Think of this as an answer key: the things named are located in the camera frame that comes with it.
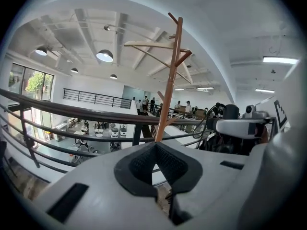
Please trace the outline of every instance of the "wooden coat rack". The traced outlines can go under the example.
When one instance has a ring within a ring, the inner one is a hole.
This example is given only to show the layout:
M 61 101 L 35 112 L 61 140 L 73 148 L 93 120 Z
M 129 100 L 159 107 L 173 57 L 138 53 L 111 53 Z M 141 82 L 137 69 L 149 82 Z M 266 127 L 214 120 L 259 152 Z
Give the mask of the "wooden coat rack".
M 131 47 L 133 47 L 137 50 L 140 50 L 143 53 L 145 53 L 145 54 L 153 57 L 154 59 L 158 60 L 159 62 L 163 63 L 165 66 L 169 67 L 169 75 L 168 75 L 165 95 L 163 96 L 161 92 L 158 92 L 160 98 L 163 101 L 163 106 L 162 106 L 162 111 L 161 111 L 160 121 L 159 121 L 159 127 L 158 127 L 158 131 L 157 131 L 157 135 L 155 137 L 155 141 L 161 141 L 162 138 L 163 138 L 165 127 L 170 125 L 171 123 L 173 123 L 175 120 L 178 119 L 178 117 L 173 117 L 173 118 L 167 119 L 168 110 L 169 110 L 169 106 L 170 106 L 171 99 L 172 99 L 176 74 L 178 74 L 179 76 L 184 78 L 186 81 L 191 83 L 186 77 L 182 76 L 182 74 L 177 73 L 177 67 L 192 54 L 192 52 L 190 50 L 180 48 L 183 19 L 182 19 L 182 17 L 179 17 L 178 20 L 177 20 L 171 13 L 168 13 L 168 15 L 172 18 L 172 20 L 177 25 L 176 34 L 169 37 L 170 39 L 175 39 L 175 41 L 173 43 L 166 43 L 166 44 L 148 43 L 148 42 L 126 42 L 125 43 L 125 46 L 131 46 Z M 149 47 L 159 47 L 159 48 L 173 49 L 171 64 L 170 65 L 166 64 L 165 62 L 159 60 L 158 58 L 156 58 L 155 56 L 153 56 L 149 52 L 141 50 L 140 48 L 138 48 L 138 46 L 149 46 Z M 180 52 L 185 53 L 181 58 L 179 58 Z

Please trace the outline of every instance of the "railing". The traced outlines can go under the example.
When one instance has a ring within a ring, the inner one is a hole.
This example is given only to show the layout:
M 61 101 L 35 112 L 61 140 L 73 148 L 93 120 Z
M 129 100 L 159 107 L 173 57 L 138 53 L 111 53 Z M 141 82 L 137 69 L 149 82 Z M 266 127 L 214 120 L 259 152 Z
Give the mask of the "railing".
M 131 100 L 129 99 L 65 88 L 63 98 L 77 102 L 109 105 L 127 109 L 131 107 Z
M 155 129 L 154 125 L 151 126 L 150 134 L 152 135 L 153 138 L 155 138 L 155 136 L 157 135 L 157 130 Z
M 151 113 L 152 115 L 156 117 L 160 117 L 161 113 L 161 106 L 159 105 L 154 105 L 153 108 L 151 107 L 150 103 L 147 106 L 147 112 Z M 179 119 L 186 119 L 186 120 L 202 120 L 203 117 L 194 115 L 192 113 L 186 113 L 177 109 L 169 108 L 168 109 L 168 117 L 179 117 Z M 192 133 L 194 132 L 194 129 L 196 126 L 193 125 L 174 125 L 180 130 L 183 130 L 187 133 Z M 201 127 L 198 127 L 196 132 L 200 132 Z
M 159 105 L 153 105 L 153 106 L 154 107 L 151 108 L 151 105 L 149 103 L 147 106 L 147 111 L 155 116 L 159 116 L 159 114 L 161 113 L 161 106 Z M 173 109 L 173 108 L 168 109 L 168 116 L 178 116 L 179 118 L 195 119 L 195 120 L 200 120 L 203 118 L 202 116 L 198 116 L 192 113 L 186 113 L 184 111 L 180 111 L 178 109 Z
M 154 116 L 150 117 L 150 116 L 129 115 L 129 114 L 120 114 L 120 113 L 111 113 L 111 112 L 98 112 L 98 111 L 93 111 L 93 110 L 84 109 L 84 108 L 62 105 L 58 103 L 49 103 L 49 102 L 44 102 L 40 100 L 30 99 L 23 95 L 15 94 L 15 93 L 3 90 L 3 89 L 0 89 L 0 95 L 8 99 L 11 99 L 15 102 L 18 102 L 20 104 L 19 105 L 20 115 L 9 110 L 3 104 L 0 104 L 0 107 L 4 110 L 4 114 L 2 115 L 0 114 L 0 119 L 2 119 L 6 123 L 5 125 L 1 125 L 1 128 L 4 131 L 4 134 L 6 134 L 4 135 L 5 140 L 13 148 L 19 151 L 21 154 L 33 160 L 37 168 L 40 168 L 40 166 L 45 166 L 49 169 L 55 170 L 60 173 L 67 173 L 68 171 L 64 169 L 60 169 L 54 165 L 50 165 L 47 163 L 47 161 L 50 160 L 50 161 L 53 161 L 59 164 L 63 164 L 66 166 L 70 166 L 70 167 L 76 167 L 77 164 L 73 162 L 69 162 L 69 161 L 64 161 L 59 158 L 52 157 L 49 154 L 45 154 L 41 151 L 38 151 L 33 146 L 34 142 L 40 145 L 43 145 L 51 150 L 59 151 L 61 153 L 66 153 L 66 154 L 72 154 L 76 156 L 91 158 L 91 157 L 99 156 L 99 154 L 83 152 L 83 151 L 75 151 L 75 150 L 62 148 L 62 147 L 50 144 L 48 142 L 42 141 L 28 134 L 26 126 L 25 126 L 26 124 L 36 127 L 38 129 L 41 129 L 43 131 L 50 132 L 51 134 L 57 134 L 57 135 L 68 137 L 68 138 L 83 139 L 83 140 L 95 141 L 95 142 L 132 142 L 132 145 L 138 145 L 140 142 L 154 141 L 154 138 L 140 138 L 142 125 L 155 126 L 155 125 L 158 125 L 159 123 L 159 118 L 154 117 Z M 90 135 L 79 135 L 79 134 L 74 134 L 71 132 L 52 129 L 52 128 L 37 124 L 35 122 L 32 122 L 26 119 L 24 117 L 25 106 L 27 107 L 30 106 L 35 109 L 39 109 L 45 112 L 49 112 L 49 113 L 53 113 L 53 114 L 57 114 L 57 115 L 65 116 L 65 117 L 75 117 L 78 119 L 86 119 L 86 120 L 108 122 L 108 123 L 134 124 L 135 125 L 134 136 L 132 138 L 96 137 L 96 136 L 90 136 Z M 8 120 L 9 115 L 12 115 L 13 117 L 20 120 L 22 127 L 19 128 L 15 126 L 14 124 L 10 123 Z M 176 125 L 176 126 L 194 125 L 195 126 L 199 124 L 199 122 L 200 120 L 179 119 L 173 122 L 171 125 Z M 16 136 L 14 136 L 10 132 L 11 128 L 17 131 L 17 133 L 21 134 L 23 136 L 23 140 L 20 140 Z M 184 138 L 184 137 L 190 137 L 190 136 L 192 136 L 192 134 L 170 136 L 170 137 L 164 137 L 163 140 Z M 185 144 L 184 146 L 189 146 L 191 144 L 199 142 L 200 140 L 196 140 L 193 143 Z M 40 159 L 36 157 L 37 155 L 47 160 L 41 161 Z

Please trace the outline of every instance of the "black cable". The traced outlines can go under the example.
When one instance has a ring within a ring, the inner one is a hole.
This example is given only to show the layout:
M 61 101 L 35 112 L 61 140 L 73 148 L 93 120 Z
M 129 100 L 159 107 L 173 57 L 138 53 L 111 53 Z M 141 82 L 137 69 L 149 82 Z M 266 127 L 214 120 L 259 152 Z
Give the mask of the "black cable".
M 195 130 L 203 123 L 203 121 L 205 120 L 206 117 L 204 117 L 204 118 L 201 120 L 201 122 L 196 126 L 196 128 L 193 130 L 192 137 L 193 137 L 194 139 L 199 139 L 199 138 L 201 138 L 201 137 L 203 136 L 203 133 L 205 132 L 206 127 L 207 127 L 207 121 L 208 121 L 209 115 L 210 115 L 211 111 L 212 111 L 215 107 L 216 107 L 216 105 L 214 105 L 214 106 L 207 112 L 207 119 L 206 119 L 205 127 L 204 127 L 202 133 L 201 133 L 198 137 L 195 137 L 195 135 L 194 135 Z

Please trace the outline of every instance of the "cable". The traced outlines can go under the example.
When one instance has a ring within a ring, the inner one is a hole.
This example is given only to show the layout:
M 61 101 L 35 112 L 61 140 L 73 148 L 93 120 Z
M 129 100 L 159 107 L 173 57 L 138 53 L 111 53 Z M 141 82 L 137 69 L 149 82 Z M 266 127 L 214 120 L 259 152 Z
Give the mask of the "cable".
M 196 137 L 196 136 L 194 135 L 195 130 L 203 123 L 203 121 L 205 120 L 206 117 L 204 117 L 204 118 L 201 120 L 201 122 L 196 126 L 196 128 L 193 130 L 192 137 L 193 137 L 194 139 L 199 139 L 199 138 L 201 138 L 201 137 L 203 136 L 203 133 L 205 132 L 206 127 L 207 127 L 207 121 L 208 121 L 209 115 L 210 115 L 211 111 L 212 111 L 215 107 L 216 107 L 216 104 L 207 112 L 207 119 L 206 119 L 205 127 L 204 127 L 202 133 L 201 133 L 198 137 Z
M 203 129 L 201 135 L 198 136 L 198 137 L 195 137 L 194 132 L 195 132 L 195 130 L 203 123 L 203 121 L 205 120 L 205 117 L 204 117 L 204 118 L 201 120 L 201 122 L 196 126 L 196 128 L 194 129 L 194 131 L 193 131 L 193 133 L 192 133 L 192 137 L 193 137 L 194 139 L 202 138 L 203 134 L 205 133 L 206 127 L 207 127 L 207 121 L 208 121 L 208 119 L 209 119 L 210 113 L 212 112 L 212 110 L 213 110 L 215 107 L 218 108 L 218 107 L 220 107 L 220 106 L 223 107 L 224 110 L 225 110 L 226 106 L 225 106 L 224 104 L 221 104 L 221 103 L 218 103 L 218 102 L 217 102 L 217 103 L 216 103 L 213 107 L 211 107 L 211 109 L 207 112 L 207 118 L 206 118 L 205 127 L 204 127 L 204 129 Z

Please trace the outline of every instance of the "black rubber pad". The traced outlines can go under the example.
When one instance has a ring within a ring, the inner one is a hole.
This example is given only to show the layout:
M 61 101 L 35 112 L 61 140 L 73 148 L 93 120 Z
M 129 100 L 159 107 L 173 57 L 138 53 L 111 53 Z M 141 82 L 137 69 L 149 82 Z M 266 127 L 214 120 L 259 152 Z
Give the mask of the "black rubber pad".
M 230 162 L 230 161 L 223 161 L 220 163 L 220 165 L 229 167 L 229 168 L 233 168 L 233 169 L 237 169 L 237 170 L 242 170 L 244 165 L 241 163 L 235 163 L 235 162 Z
M 47 213 L 59 222 L 64 223 L 88 188 L 87 185 L 76 183 Z

